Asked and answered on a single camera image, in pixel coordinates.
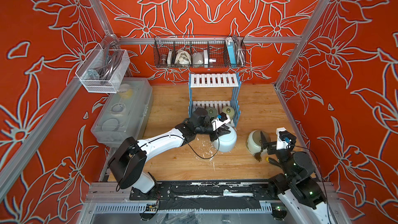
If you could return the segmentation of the small yellow-green tea canister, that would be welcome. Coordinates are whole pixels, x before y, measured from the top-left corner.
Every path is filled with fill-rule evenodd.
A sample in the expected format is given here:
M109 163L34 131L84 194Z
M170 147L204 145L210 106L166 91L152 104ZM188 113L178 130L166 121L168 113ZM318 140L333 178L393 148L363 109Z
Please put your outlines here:
M231 121L233 121L234 116L235 116L235 110L234 108L230 107L230 106L225 106L222 109L222 112L225 113L226 115L228 115L231 119Z

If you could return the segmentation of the blue white slatted shelf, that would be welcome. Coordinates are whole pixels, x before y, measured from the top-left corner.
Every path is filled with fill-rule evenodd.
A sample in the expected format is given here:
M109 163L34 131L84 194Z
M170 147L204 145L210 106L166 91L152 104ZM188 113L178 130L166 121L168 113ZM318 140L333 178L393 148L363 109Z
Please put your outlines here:
M238 73L190 74L188 87L189 115L196 107L214 107L221 113L225 106L230 106L235 110L231 125L237 126L241 114L238 102L241 80Z

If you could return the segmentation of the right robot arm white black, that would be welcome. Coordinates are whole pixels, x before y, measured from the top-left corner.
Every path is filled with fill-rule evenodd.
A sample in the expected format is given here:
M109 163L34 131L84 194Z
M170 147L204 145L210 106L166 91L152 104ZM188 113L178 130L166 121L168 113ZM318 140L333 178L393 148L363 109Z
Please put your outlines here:
M268 157L267 162L283 171L269 179L269 196L278 198L298 224L335 224L325 186L319 186L312 178L316 168L310 155L294 151L296 136L285 128L278 128L276 134L277 140L272 142L260 132L261 150L276 156L276 159Z

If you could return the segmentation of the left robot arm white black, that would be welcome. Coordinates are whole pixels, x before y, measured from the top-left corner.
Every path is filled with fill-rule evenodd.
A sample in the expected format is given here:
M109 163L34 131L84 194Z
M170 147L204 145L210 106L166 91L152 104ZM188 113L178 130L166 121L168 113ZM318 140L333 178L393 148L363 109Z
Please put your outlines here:
M150 139L125 139L108 161L108 168L116 179L116 190L133 187L144 194L156 185L144 166L150 159L174 148L189 145L198 134L207 134L216 152L231 151L237 141L236 130L230 125L226 113L210 117L208 111L198 107L171 131Z

